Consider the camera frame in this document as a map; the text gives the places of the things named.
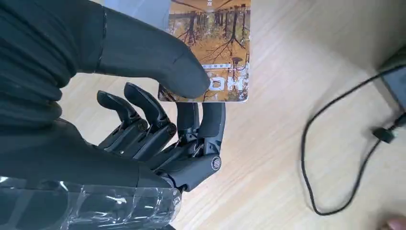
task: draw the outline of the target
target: black cable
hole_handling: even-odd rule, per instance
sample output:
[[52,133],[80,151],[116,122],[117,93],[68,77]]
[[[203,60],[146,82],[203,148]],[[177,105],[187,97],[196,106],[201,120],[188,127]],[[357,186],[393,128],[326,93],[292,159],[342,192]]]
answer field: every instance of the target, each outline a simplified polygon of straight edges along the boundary
[[[356,193],[357,193],[357,191],[358,191],[358,188],[359,188],[359,186],[360,186],[360,184],[361,184],[361,179],[362,179],[362,176],[363,176],[363,174],[364,174],[365,168],[366,168],[366,166],[367,166],[368,160],[371,158],[371,156],[373,155],[373,153],[375,152],[375,150],[378,148],[378,146],[381,144],[382,141],[381,141],[381,140],[378,140],[378,141],[375,143],[375,145],[372,147],[372,149],[369,151],[368,155],[366,156],[366,158],[365,158],[364,161],[362,162],[362,165],[361,165],[360,170],[359,170],[359,172],[358,172],[357,179],[356,179],[356,181],[355,181],[355,184],[354,184],[354,187],[353,187],[353,189],[352,189],[351,196],[350,196],[349,200],[348,200],[342,207],[340,207],[340,208],[338,208],[338,209],[336,209],[336,210],[329,211],[329,212],[321,212],[321,211],[319,211],[319,210],[317,209],[316,202],[315,202],[315,198],[314,198],[314,194],[313,194],[313,190],[312,190],[312,187],[311,187],[311,185],[310,185],[309,179],[308,179],[308,177],[307,177],[306,168],[305,168],[305,163],[304,163],[304,162],[305,162],[306,138],[307,138],[307,132],[309,131],[310,126],[311,126],[311,125],[313,124],[313,122],[314,122],[320,115],[322,115],[329,107],[331,107],[332,105],[334,105],[335,103],[337,103],[337,102],[340,101],[341,99],[343,99],[343,98],[345,98],[346,96],[350,95],[351,93],[357,91],[358,89],[362,88],[362,87],[365,86],[366,84],[368,84],[368,83],[370,83],[370,82],[372,82],[372,81],[374,81],[374,80],[376,80],[376,79],[378,79],[378,78],[381,78],[382,76],[384,76],[384,75],[386,75],[386,74],[389,74],[389,73],[391,73],[391,72],[397,71],[397,70],[399,70],[400,68],[402,68],[402,67],[397,67],[397,68],[394,68],[394,69],[385,71],[385,72],[383,72],[383,73],[381,73],[381,74],[378,74],[378,75],[376,75],[376,76],[373,76],[373,77],[371,77],[371,78],[369,78],[369,79],[367,79],[367,80],[361,82],[360,84],[358,84],[358,85],[355,86],[354,88],[348,90],[347,92],[345,92],[345,93],[342,94],[341,96],[339,96],[339,97],[337,97],[336,99],[334,99],[334,100],[332,100],[331,102],[329,102],[327,105],[325,105],[322,109],[320,109],[313,117],[311,117],[311,118],[307,121],[306,126],[304,127],[304,130],[303,130],[303,133],[302,133],[301,159],[300,159],[300,161],[301,161],[301,167],[302,167],[302,175],[303,175],[304,181],[306,182],[306,187],[307,187],[307,190],[308,190],[308,192],[309,192],[309,197],[310,197],[310,201],[311,201],[311,203],[312,203],[313,211],[314,211],[315,213],[317,213],[318,215],[320,215],[320,216],[333,215],[333,214],[336,214],[336,213],[339,213],[339,212],[343,211],[344,209],[346,209],[346,208],[351,204],[351,202],[353,201],[353,199],[354,199],[354,197],[355,197],[355,195],[356,195]],[[395,128],[396,128],[396,125],[393,125],[393,126],[391,126],[391,127],[389,128],[389,130],[393,130],[393,129],[395,129]]]

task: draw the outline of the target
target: metal pivot bolt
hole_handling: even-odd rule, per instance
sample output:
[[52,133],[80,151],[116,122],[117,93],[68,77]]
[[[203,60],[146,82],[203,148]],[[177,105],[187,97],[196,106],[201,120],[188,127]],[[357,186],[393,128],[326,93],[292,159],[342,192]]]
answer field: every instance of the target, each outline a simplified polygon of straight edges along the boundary
[[219,156],[215,156],[212,159],[212,169],[214,171],[218,171],[221,167],[221,158]]

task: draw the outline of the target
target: tree branch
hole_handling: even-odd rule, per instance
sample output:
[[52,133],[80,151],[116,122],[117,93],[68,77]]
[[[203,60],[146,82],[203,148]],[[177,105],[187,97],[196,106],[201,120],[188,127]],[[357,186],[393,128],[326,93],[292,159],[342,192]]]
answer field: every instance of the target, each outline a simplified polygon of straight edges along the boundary
[[192,8],[194,8],[194,9],[197,9],[197,10],[200,10],[200,11],[204,11],[204,10],[202,10],[202,9],[200,9],[200,8],[194,7],[194,6],[189,5],[189,4],[187,4],[187,3],[179,2],[179,1],[177,1],[177,0],[171,0],[171,1],[174,2],[174,3],[177,3],[177,4],[179,4],[179,5],[189,6],[189,7],[192,7]]

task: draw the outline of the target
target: black robotic finger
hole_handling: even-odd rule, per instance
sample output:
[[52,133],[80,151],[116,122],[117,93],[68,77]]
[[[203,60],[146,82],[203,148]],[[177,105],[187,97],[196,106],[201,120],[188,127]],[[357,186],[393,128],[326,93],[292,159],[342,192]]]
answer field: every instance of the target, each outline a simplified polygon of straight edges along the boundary
[[176,103],[176,107],[178,109],[178,138],[186,143],[196,140],[197,130],[200,126],[197,103]]
[[125,99],[104,91],[97,92],[97,102],[106,109],[115,110],[122,122],[122,129],[127,128],[140,116]]
[[203,103],[203,120],[198,138],[203,139],[203,155],[220,154],[226,125],[225,103]]
[[151,125],[151,132],[155,132],[170,123],[165,110],[147,91],[128,82],[124,87],[124,96],[130,103],[144,111],[145,117]]
[[96,72],[153,78],[171,92],[187,98],[204,94],[209,78],[182,41],[114,10],[105,8],[104,11],[107,20]]

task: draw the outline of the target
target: wooden table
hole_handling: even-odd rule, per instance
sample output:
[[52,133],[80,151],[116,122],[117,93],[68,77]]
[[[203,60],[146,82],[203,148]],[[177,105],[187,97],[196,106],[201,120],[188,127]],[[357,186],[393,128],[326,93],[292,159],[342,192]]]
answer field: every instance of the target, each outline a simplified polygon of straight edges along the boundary
[[[309,208],[299,167],[308,117],[406,44],[404,0],[253,0],[252,73],[244,104],[227,105],[219,173],[183,197],[180,230],[372,230],[406,214],[406,133],[383,144],[350,208],[319,217]],[[123,95],[131,81],[152,94],[157,83],[101,75],[76,76],[64,89],[64,118],[99,143],[118,125],[96,102],[97,90]],[[176,107],[164,103],[176,121]],[[395,111],[371,84],[337,104],[311,129],[306,158],[320,208],[342,204],[371,147],[372,126]]]

